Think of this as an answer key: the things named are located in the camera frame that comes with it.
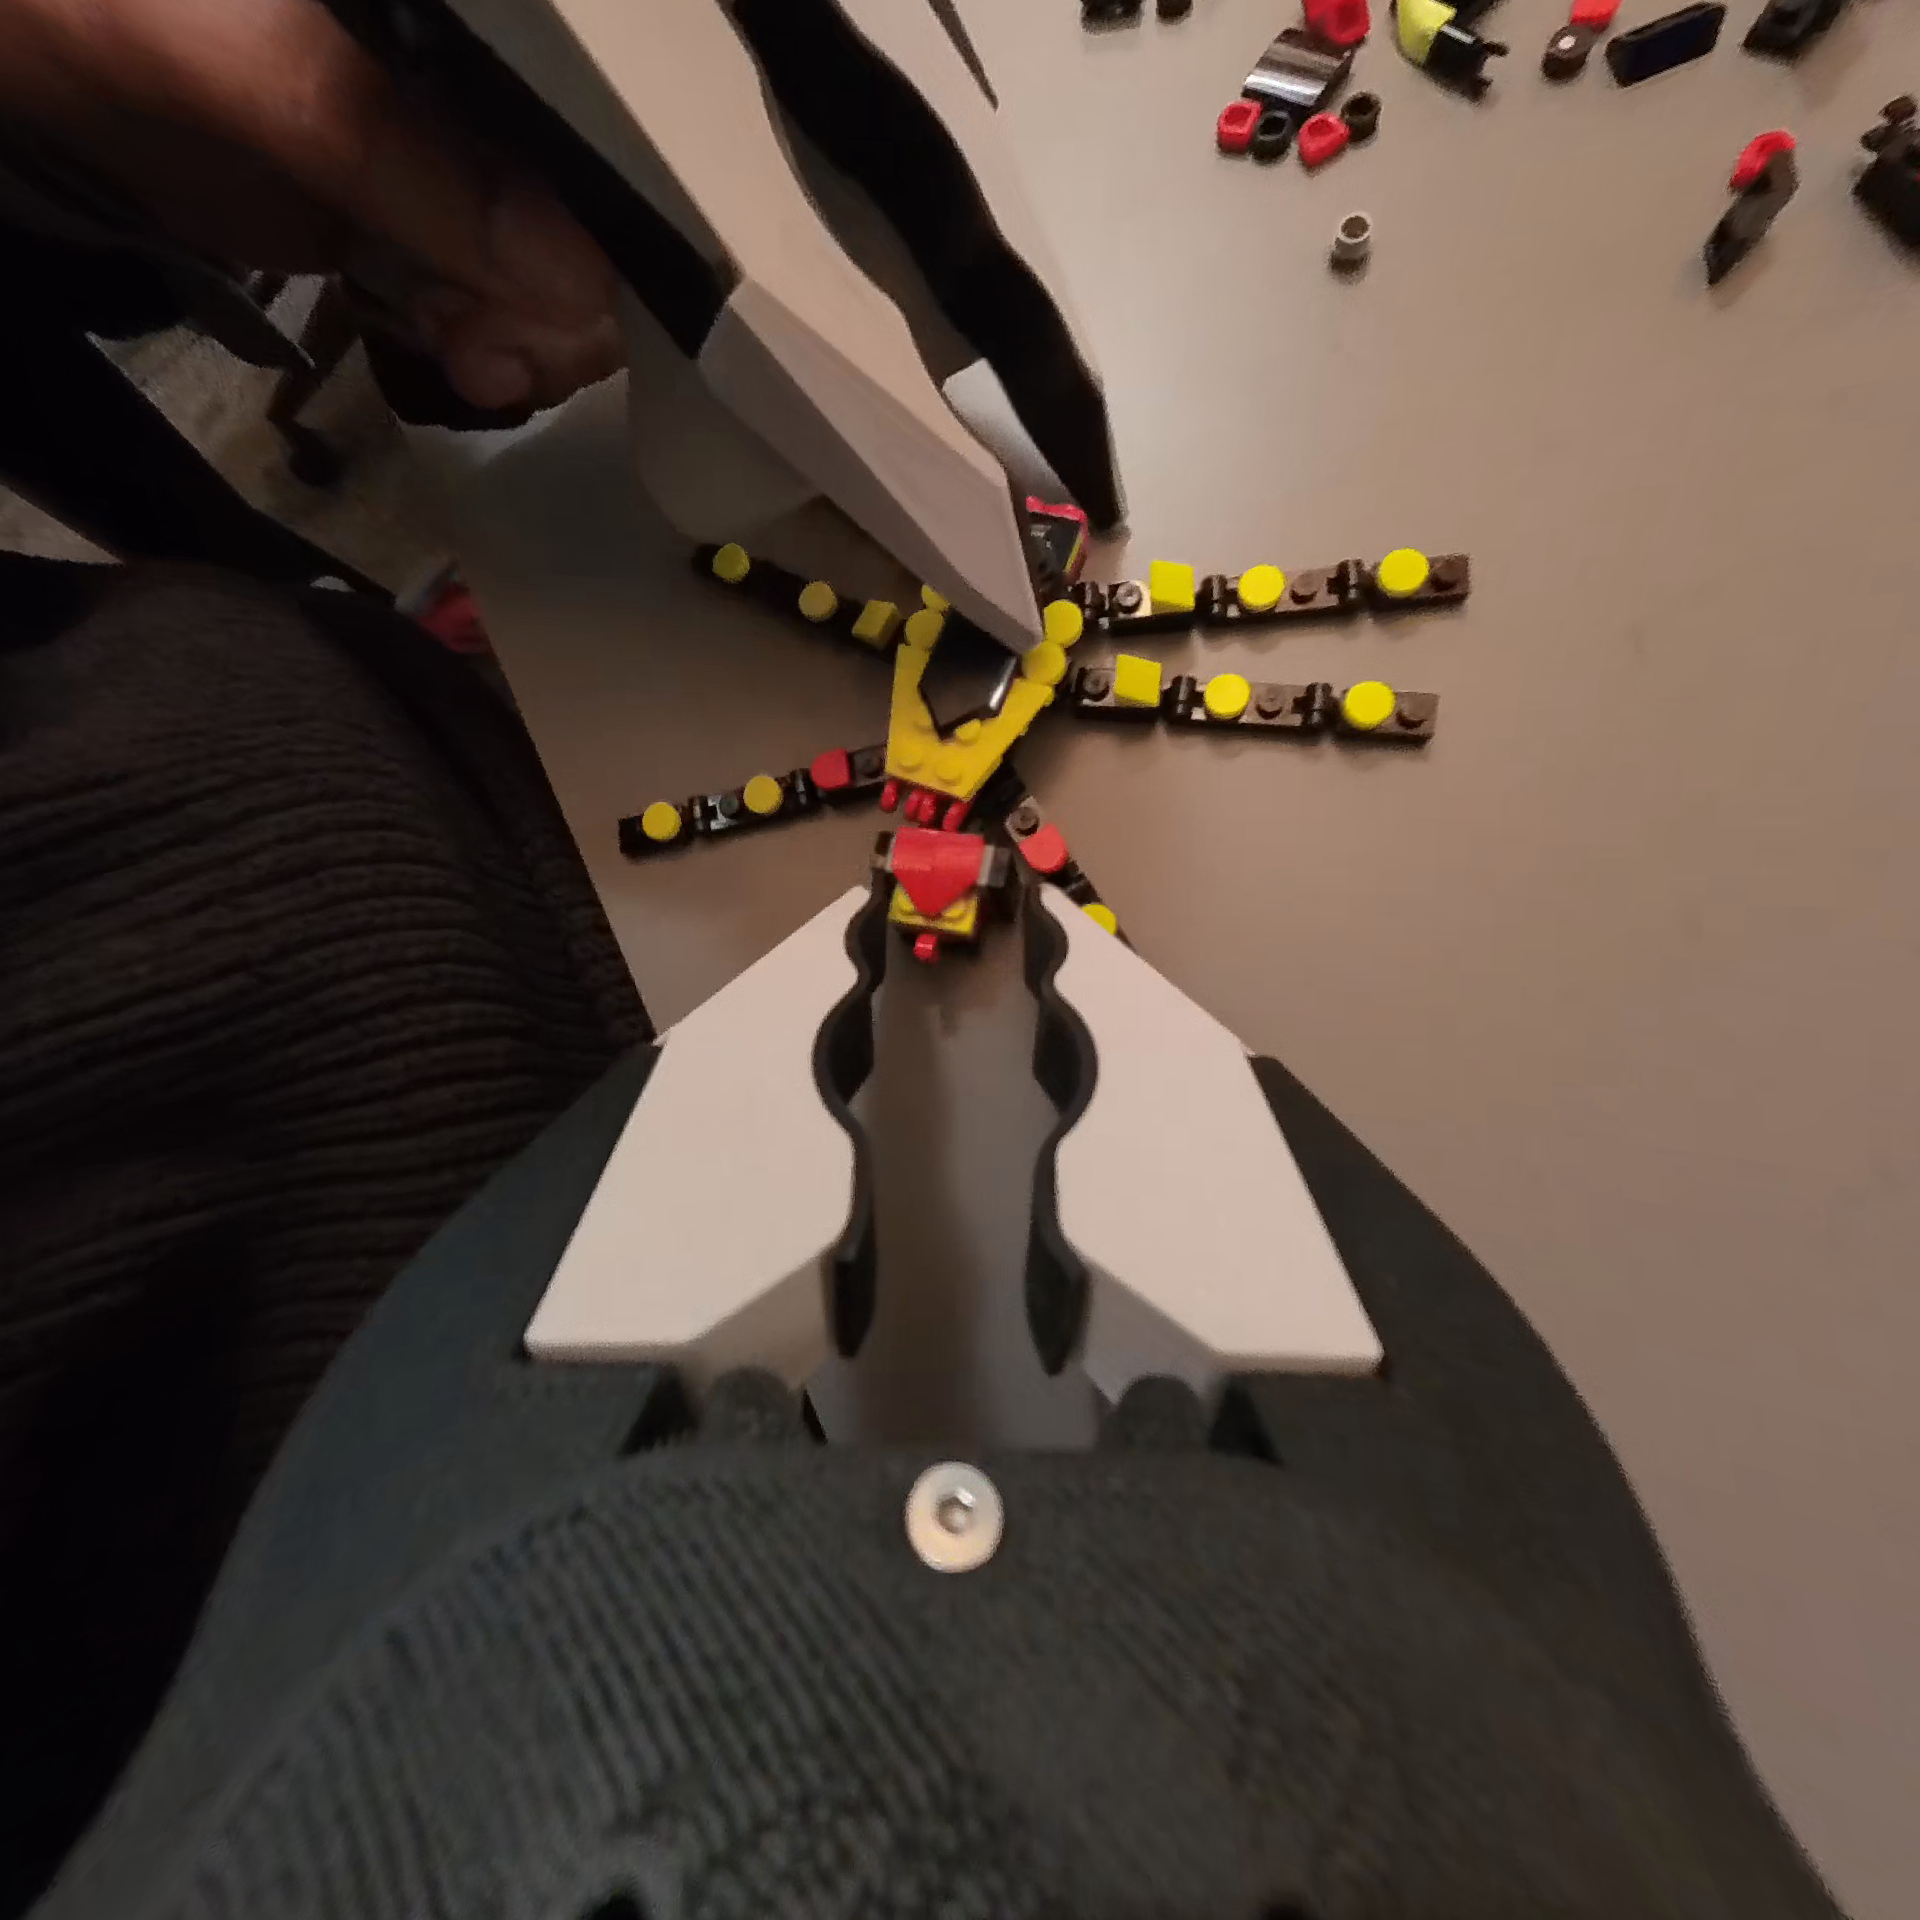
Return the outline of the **black yellow lego spider model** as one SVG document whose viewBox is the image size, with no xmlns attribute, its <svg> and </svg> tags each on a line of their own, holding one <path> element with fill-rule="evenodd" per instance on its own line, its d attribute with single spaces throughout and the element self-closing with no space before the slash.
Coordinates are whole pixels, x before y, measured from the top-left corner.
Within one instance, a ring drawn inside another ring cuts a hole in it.
<svg viewBox="0 0 1920 1920">
<path fill-rule="evenodd" d="M 1432 691 L 1388 680 L 1335 687 L 1251 680 L 1240 671 L 1176 673 L 1158 657 L 1119 650 L 1119 640 L 1450 610 L 1470 599 L 1470 555 L 1389 548 L 1374 562 L 1343 560 L 1300 573 L 1261 562 L 1210 574 L 1153 560 L 1133 580 L 1093 580 L 1082 574 L 1091 519 L 1079 511 L 1028 497 L 1025 534 L 1040 640 L 1023 657 L 974 627 L 937 589 L 919 589 L 905 609 L 844 593 L 829 577 L 792 573 L 740 543 L 698 547 L 691 569 L 710 589 L 888 663 L 883 737 L 825 749 L 805 765 L 682 799 L 648 799 L 616 823 L 620 855 L 655 860 L 876 803 L 893 820 L 890 830 L 961 830 L 1001 844 L 1014 868 L 1113 931 L 1113 908 L 1014 770 L 1014 749 L 1047 710 L 1099 721 L 1389 749 L 1432 737 Z"/>
</svg>

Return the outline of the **small red object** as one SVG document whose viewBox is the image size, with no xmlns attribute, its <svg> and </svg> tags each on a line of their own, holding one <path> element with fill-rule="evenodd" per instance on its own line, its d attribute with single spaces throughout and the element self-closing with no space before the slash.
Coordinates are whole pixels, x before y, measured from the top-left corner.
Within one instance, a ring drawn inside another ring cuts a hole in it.
<svg viewBox="0 0 1920 1920">
<path fill-rule="evenodd" d="M 401 589 L 396 610 L 415 621 L 446 653 L 491 661 L 491 640 L 458 562 L 446 560 Z"/>
</svg>

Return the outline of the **black lego bracket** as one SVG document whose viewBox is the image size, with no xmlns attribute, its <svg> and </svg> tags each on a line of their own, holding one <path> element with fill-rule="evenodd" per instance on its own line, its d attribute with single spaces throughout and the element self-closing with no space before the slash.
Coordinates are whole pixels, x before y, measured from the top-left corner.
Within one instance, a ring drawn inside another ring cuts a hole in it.
<svg viewBox="0 0 1920 1920">
<path fill-rule="evenodd" d="M 1724 285 L 1736 264 L 1752 254 L 1780 211 L 1791 202 L 1800 185 L 1795 150 L 1775 158 L 1763 179 L 1743 193 L 1729 193 L 1727 209 L 1704 240 L 1702 260 L 1707 288 Z"/>
</svg>

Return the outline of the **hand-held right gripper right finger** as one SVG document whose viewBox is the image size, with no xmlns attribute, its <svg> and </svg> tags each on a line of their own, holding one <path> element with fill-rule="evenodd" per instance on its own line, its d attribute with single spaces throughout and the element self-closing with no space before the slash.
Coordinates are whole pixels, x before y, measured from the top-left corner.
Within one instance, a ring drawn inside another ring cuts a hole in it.
<svg viewBox="0 0 1920 1920">
<path fill-rule="evenodd" d="M 1025 1317 L 1047 1374 L 1364 1377 L 1380 1339 L 1258 1078 L 1258 1058 L 1052 887 L 1023 897 L 1035 1163 Z"/>
</svg>

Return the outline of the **small black lego slope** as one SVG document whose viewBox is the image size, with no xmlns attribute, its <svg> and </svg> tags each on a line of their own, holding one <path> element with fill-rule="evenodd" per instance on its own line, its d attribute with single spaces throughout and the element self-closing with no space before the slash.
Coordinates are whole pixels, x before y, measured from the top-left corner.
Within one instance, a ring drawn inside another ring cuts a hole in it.
<svg viewBox="0 0 1920 1920">
<path fill-rule="evenodd" d="M 1724 5 L 1683 5 L 1606 38 L 1614 85 L 1646 85 L 1665 73 L 1707 59 L 1719 38 Z"/>
</svg>

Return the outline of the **yellow black lego slope assembly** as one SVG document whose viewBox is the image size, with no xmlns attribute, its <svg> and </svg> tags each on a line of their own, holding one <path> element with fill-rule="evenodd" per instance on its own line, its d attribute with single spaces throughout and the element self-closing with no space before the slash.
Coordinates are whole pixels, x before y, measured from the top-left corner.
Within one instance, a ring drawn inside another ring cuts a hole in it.
<svg viewBox="0 0 1920 1920">
<path fill-rule="evenodd" d="M 1488 63 L 1508 46 L 1478 31 L 1491 5 L 1389 5 L 1394 37 L 1404 63 L 1436 85 L 1478 100 L 1488 93 Z"/>
</svg>

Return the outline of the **black office chair base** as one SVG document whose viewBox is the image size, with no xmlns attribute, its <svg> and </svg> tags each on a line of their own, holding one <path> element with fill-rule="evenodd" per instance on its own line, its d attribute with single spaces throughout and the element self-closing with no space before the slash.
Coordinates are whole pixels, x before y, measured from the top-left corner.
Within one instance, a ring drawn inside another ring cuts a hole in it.
<svg viewBox="0 0 1920 1920">
<path fill-rule="evenodd" d="M 334 278 L 249 273 L 237 298 L 245 351 L 193 322 L 90 343 L 211 464 L 252 477 L 277 458 L 289 479 L 325 489 L 349 458 L 306 415 L 358 345 L 358 315 Z"/>
</svg>

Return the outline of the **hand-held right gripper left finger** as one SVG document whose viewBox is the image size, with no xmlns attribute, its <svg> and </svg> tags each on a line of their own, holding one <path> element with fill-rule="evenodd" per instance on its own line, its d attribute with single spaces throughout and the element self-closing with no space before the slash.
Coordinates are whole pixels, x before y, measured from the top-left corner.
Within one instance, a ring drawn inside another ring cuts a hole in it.
<svg viewBox="0 0 1920 1920">
<path fill-rule="evenodd" d="M 850 887 L 677 1023 L 521 1344 L 543 1361 L 825 1366 L 876 1318 L 883 897 Z"/>
</svg>

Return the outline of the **person's left hand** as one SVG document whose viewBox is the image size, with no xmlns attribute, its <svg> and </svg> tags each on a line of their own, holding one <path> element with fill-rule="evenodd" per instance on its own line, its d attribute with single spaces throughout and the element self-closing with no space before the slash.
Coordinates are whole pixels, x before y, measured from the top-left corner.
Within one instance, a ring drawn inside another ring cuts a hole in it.
<svg viewBox="0 0 1920 1920">
<path fill-rule="evenodd" d="M 587 233 L 324 5 L 3 5 L 3 129 L 200 254 L 378 288 L 473 407 L 620 368 Z"/>
</svg>

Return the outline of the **red yellow lego head assembly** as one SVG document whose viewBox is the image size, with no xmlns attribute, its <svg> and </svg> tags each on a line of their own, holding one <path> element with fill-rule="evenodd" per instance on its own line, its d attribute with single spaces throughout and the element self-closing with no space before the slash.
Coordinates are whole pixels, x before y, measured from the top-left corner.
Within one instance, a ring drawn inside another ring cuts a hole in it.
<svg viewBox="0 0 1920 1920">
<path fill-rule="evenodd" d="M 922 966 L 950 948 L 974 948 L 1014 896 L 1013 852 L 961 830 L 880 830 L 871 873 L 888 884 L 888 925 Z"/>
</svg>

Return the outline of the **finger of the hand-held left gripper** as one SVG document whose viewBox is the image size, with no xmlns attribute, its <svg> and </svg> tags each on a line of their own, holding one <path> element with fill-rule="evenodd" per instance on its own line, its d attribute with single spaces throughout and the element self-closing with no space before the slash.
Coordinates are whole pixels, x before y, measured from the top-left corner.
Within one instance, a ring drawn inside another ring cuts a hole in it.
<svg viewBox="0 0 1920 1920">
<path fill-rule="evenodd" d="M 646 487 L 669 519 L 719 538 L 821 497 L 997 640 L 1035 642 L 1014 483 L 942 392 L 987 360 L 777 105 L 731 5 L 453 7 L 735 273 L 698 355 L 616 282 L 637 394 L 665 413 Z"/>
<path fill-rule="evenodd" d="M 1124 487 L 1096 364 L 952 5 L 731 5 L 777 105 L 876 206 L 1093 529 Z"/>
</svg>

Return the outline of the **dark knit sweater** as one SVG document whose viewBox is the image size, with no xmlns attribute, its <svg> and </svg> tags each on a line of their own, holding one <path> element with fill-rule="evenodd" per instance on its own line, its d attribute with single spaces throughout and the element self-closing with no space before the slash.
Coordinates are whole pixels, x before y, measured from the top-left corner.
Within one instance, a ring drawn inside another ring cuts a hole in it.
<svg viewBox="0 0 1920 1920">
<path fill-rule="evenodd" d="M 465 661 L 338 589 L 3 555 L 3 1916 L 338 1341 L 643 1030 Z"/>
</svg>

